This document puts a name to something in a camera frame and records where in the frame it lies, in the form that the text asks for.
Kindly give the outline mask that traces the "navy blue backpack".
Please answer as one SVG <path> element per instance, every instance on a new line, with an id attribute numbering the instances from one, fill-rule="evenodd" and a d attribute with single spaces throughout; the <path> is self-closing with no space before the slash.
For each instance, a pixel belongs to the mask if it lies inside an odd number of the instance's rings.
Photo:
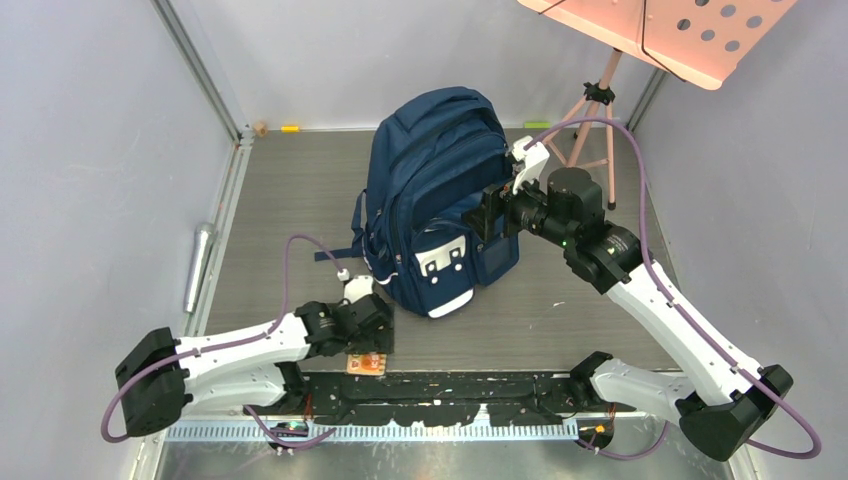
<path id="1" fill-rule="evenodd" d="M 476 287 L 520 259 L 501 219 L 494 239 L 483 241 L 462 218 L 480 206 L 485 188 L 510 179 L 507 152 L 494 107 L 479 91 L 445 87 L 408 101 L 375 131 L 352 243 L 332 256 L 363 259 L 409 312 L 440 318 L 462 308 Z"/>

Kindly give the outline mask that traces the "orange spiral notepad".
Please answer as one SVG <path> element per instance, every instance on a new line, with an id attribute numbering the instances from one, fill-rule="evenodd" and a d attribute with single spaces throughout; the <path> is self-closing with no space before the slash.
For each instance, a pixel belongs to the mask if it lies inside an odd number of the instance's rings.
<path id="1" fill-rule="evenodd" d="M 354 376 L 385 374 L 388 356 L 381 353 L 350 354 L 347 356 L 346 373 Z"/>

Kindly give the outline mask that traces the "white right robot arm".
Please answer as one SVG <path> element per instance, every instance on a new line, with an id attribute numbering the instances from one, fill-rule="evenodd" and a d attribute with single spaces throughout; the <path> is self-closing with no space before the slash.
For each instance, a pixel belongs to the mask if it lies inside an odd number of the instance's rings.
<path id="1" fill-rule="evenodd" d="M 730 357 L 732 343 L 675 290 L 639 238 L 606 220 L 602 189 L 588 172 L 557 169 L 546 188 L 520 180 L 489 186 L 462 218 L 484 242 L 527 231 L 560 247 L 571 271 L 636 319 L 684 373 L 644 370 L 595 352 L 570 372 L 580 408 L 633 407 L 677 425 L 701 453 L 726 461 L 792 387 L 779 365 Z"/>

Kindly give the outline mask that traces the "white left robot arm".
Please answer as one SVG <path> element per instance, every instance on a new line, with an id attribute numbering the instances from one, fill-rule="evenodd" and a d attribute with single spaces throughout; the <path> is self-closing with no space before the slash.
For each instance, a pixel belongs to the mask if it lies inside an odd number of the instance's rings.
<path id="1" fill-rule="evenodd" d="M 394 309 L 375 293 L 354 302 L 310 301 L 281 320 L 211 336 L 148 332 L 115 369 L 116 398 L 101 423 L 113 443 L 121 411 L 125 438 L 164 430 L 181 417 L 249 405 L 298 412 L 307 398 L 298 364 L 315 357 L 390 353 Z"/>

